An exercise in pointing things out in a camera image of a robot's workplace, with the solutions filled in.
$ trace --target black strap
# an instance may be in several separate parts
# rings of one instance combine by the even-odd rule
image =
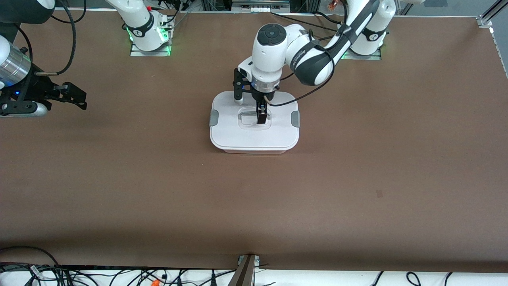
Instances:
[[[149,13],[149,14],[150,14],[150,19],[148,20],[148,22],[140,27],[134,28],[129,25],[126,25],[134,37],[138,37],[138,38],[144,37],[145,33],[153,27],[153,23],[154,23],[153,14],[152,13]]]
[[[363,29],[362,34],[365,35],[365,37],[367,38],[367,41],[374,42],[374,41],[377,41],[385,33],[385,31],[386,31],[386,29],[379,31],[379,32],[374,32],[372,30],[365,28],[365,29]]]
[[[354,43],[358,36],[356,35],[355,31],[346,23],[342,24],[335,34],[336,36],[345,36],[351,43]]]
[[[308,42],[305,46],[303,46],[296,54],[295,56],[293,57],[293,59],[291,60],[291,64],[289,65],[289,68],[291,68],[291,70],[294,72],[295,69],[296,69],[296,65],[298,64],[298,62],[300,62],[300,60],[303,58],[304,55],[307,54],[307,52],[309,52],[310,50],[312,50],[313,48],[315,48],[316,46],[319,46],[319,43],[317,41],[311,41],[311,42]]]

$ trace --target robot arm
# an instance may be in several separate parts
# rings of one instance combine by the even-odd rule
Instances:
[[[168,19],[148,11],[142,0],[107,0],[124,19],[140,50],[155,50],[168,40]],[[51,17],[55,0],[0,1],[0,22],[41,24]],[[86,109],[86,92],[70,82],[54,84],[25,55],[0,36],[0,118],[40,117],[51,109],[49,100],[70,102]]]
[[[254,41],[252,57],[243,61],[238,70],[262,93],[276,90],[284,65],[289,65],[303,84],[319,85],[358,39],[378,7],[379,0],[348,1],[347,19],[343,25],[338,25],[337,33],[325,47],[299,24],[264,25]]]
[[[106,0],[122,16],[134,44],[143,51],[152,51],[169,40],[167,15],[148,11],[143,0]]]

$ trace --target white label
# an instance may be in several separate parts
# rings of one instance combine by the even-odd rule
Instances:
[[[41,273],[39,272],[39,270],[37,269],[37,267],[35,267],[35,265],[30,266],[30,269],[32,270],[32,272],[34,272],[34,273],[35,273],[35,275],[36,275],[37,277],[40,277],[40,276],[41,276],[41,275],[40,275]]]

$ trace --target brown table surface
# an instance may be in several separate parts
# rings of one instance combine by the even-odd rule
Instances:
[[[253,252],[280,269],[508,271],[508,80],[488,29],[395,18],[382,61],[342,61],[300,102],[292,150],[227,154],[211,103],[269,22],[290,23],[191,14],[170,57],[132,58],[119,15],[88,12],[53,78],[88,110],[0,121],[1,245],[61,264],[233,268]],[[37,65],[65,65],[70,26],[23,28]]]

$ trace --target silver cylinder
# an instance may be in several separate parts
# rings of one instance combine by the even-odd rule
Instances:
[[[252,77],[252,82],[250,84],[259,92],[269,93],[276,90],[279,83],[280,79],[272,82],[264,82]]]
[[[31,66],[27,56],[13,44],[9,43],[9,46],[9,55],[0,65],[0,81],[8,87],[22,81],[28,75]]]

